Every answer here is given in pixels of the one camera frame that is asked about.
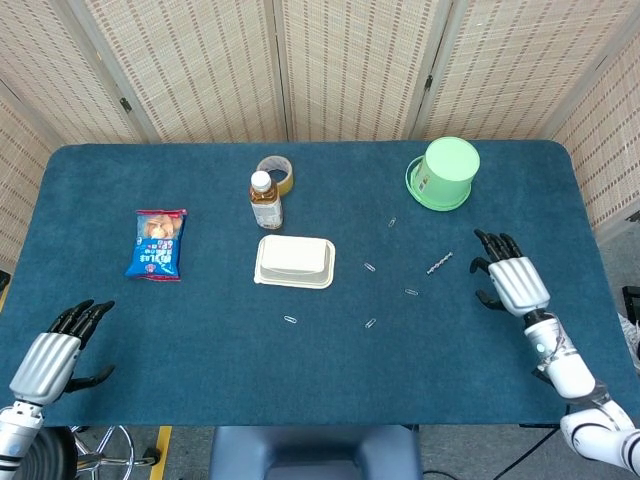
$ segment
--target tape roll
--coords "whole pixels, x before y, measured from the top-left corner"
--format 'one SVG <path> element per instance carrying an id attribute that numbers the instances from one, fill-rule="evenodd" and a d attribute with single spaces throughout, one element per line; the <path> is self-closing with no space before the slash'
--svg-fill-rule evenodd
<path id="1" fill-rule="evenodd" d="M 265 157 L 260 160 L 260 163 L 256 167 L 256 171 L 258 170 L 265 172 L 281 170 L 287 174 L 284 180 L 278 182 L 278 193 L 281 197 L 284 197 L 293 188 L 293 166 L 285 157 L 281 157 L 280 155 Z"/>

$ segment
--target beige woven screen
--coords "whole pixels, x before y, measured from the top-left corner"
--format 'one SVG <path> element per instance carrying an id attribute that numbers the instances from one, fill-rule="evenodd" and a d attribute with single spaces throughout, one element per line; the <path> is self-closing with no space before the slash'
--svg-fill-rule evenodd
<path id="1" fill-rule="evenodd" d="M 13 273 L 52 148 L 0 97 L 0 269 Z"/>
<path id="2" fill-rule="evenodd" d="M 636 0 L 471 0 L 424 138 L 535 137 Z"/>
<path id="3" fill-rule="evenodd" d="M 264 1 L 87 6 L 163 141 L 285 140 Z"/>
<path id="4" fill-rule="evenodd" d="M 49 2 L 0 8 L 0 78 L 20 98 L 68 143 L 138 141 Z"/>
<path id="5" fill-rule="evenodd" d="M 400 138 L 436 4 L 282 0 L 292 140 Z"/>
<path id="6" fill-rule="evenodd" d="M 584 96 L 554 140 L 571 154 L 595 230 L 640 200 L 640 33 Z"/>

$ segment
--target blue snack bag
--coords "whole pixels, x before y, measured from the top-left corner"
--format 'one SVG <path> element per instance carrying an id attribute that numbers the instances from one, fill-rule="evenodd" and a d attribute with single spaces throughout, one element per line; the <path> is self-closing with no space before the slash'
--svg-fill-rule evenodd
<path id="1" fill-rule="evenodd" d="M 187 211 L 137 210 L 136 246 L 127 277 L 159 282 L 180 280 L 180 239 Z"/>

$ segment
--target green plastic container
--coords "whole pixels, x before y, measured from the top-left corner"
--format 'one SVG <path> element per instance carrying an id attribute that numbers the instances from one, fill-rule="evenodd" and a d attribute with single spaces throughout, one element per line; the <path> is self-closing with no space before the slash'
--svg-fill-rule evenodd
<path id="1" fill-rule="evenodd" d="M 409 164 L 405 181 L 420 204 L 445 212 L 458 208 L 469 197 L 479 167 L 480 155 L 473 145 L 461 138 L 442 137 Z"/>

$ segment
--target blue tablecloth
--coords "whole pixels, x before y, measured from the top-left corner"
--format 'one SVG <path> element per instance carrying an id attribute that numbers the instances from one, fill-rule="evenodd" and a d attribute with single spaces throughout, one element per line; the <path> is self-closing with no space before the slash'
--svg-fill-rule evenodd
<path id="1" fill-rule="evenodd" d="M 76 374 L 108 363 L 115 372 L 48 408 L 50 425 L 557 422 L 563 402 L 530 374 L 536 357 L 523 322 L 474 296 L 490 290 L 484 274 L 468 272 L 484 253 L 472 233 L 480 227 L 519 241 L 594 374 L 640 413 L 566 151 L 548 141 L 473 143 L 481 158 L 473 191 L 448 213 L 423 208 L 404 185 L 426 142 L 58 150 L 0 317 L 0 385 L 60 311 L 114 299 Z M 327 290 L 253 282 L 268 232 L 255 223 L 248 182 L 269 154 L 295 168 L 279 233 L 336 246 Z M 180 283 L 123 276 L 143 208 L 189 210 Z M 450 250 L 453 258 L 427 277 Z M 375 326 L 364 328 L 372 317 Z"/>

